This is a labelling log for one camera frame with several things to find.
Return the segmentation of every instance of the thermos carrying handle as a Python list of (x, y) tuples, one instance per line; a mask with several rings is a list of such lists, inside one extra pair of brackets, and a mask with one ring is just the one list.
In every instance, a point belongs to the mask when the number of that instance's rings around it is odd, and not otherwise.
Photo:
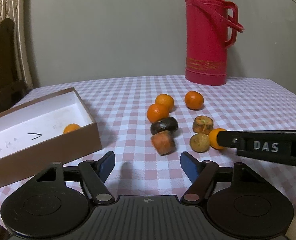
[(233, 12), (233, 16), (231, 17), (228, 15), (228, 18), (223, 17), (221, 14), (217, 13), (216, 11), (212, 10), (209, 6), (205, 3), (200, 2), (199, 0), (190, 0), (191, 4), (199, 7), (206, 13), (210, 14), (213, 18), (218, 20), (219, 22), (224, 22), (230, 28), (232, 28), (231, 38), (228, 41), (225, 41), (225, 47), (228, 48), (233, 45), (237, 39), (237, 32), (242, 33), (244, 27), (238, 23), (238, 6), (233, 2), (225, 2), (225, 8), (231, 9)]

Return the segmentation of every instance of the brown box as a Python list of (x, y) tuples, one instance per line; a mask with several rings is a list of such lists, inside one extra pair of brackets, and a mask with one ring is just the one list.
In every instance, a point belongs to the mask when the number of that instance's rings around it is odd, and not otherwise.
[[(70, 123), (81, 128), (63, 134)], [(74, 88), (16, 106), (0, 113), (0, 187), (101, 149), (97, 123)]]

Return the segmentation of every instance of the table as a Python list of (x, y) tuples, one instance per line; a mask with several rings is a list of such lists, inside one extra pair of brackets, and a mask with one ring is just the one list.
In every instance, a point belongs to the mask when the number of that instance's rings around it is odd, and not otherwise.
[[(179, 161), (180, 154), (188, 151), (198, 160), (212, 160), (220, 166), (246, 163), (285, 194), (296, 210), (296, 167), (239, 157), (234, 149), (219, 152), (210, 148), (198, 154), (189, 146), (194, 134), (192, 123), (198, 115), (212, 117), (214, 128), (227, 130), (296, 129), (296, 95), (271, 80), (230, 78), (226, 85), (212, 87), (191, 83), (184, 76), (114, 78), (37, 88), (19, 104), (68, 87), (75, 87), (96, 119), (103, 149), (67, 165), (98, 160), (106, 152), (114, 151), (116, 165), (106, 186), (115, 197), (121, 194), (181, 197), (191, 185)], [(203, 94), (204, 109), (186, 108), (184, 96), (190, 90)], [(173, 96), (176, 107), (171, 116), (179, 123), (177, 151), (168, 156), (159, 156), (152, 147), (146, 117), (147, 108), (161, 93)], [(0, 207), (27, 180), (0, 188)], [(80, 190), (76, 182), (67, 185)]]

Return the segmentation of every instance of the ribbed gray plate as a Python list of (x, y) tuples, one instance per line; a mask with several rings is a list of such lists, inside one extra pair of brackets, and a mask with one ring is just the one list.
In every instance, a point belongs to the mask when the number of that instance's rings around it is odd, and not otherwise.
[[(10, 240), (21, 239), (12, 236)], [(215, 229), (198, 207), (176, 196), (120, 196), (110, 206), (95, 208), (75, 231), (58, 240), (233, 240)], [(275, 240), (286, 240), (279, 236)]]

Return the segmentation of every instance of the black circular disc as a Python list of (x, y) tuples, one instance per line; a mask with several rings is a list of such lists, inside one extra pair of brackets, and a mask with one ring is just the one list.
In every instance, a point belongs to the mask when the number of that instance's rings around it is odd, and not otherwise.
[(31, 238), (63, 235), (79, 226), (88, 214), (88, 201), (68, 187), (34, 188), (10, 195), (1, 215), (10, 231)]
[(207, 212), (224, 232), (246, 238), (276, 236), (288, 229), (293, 218), (293, 206), (280, 192), (244, 194), (230, 187), (209, 198)]

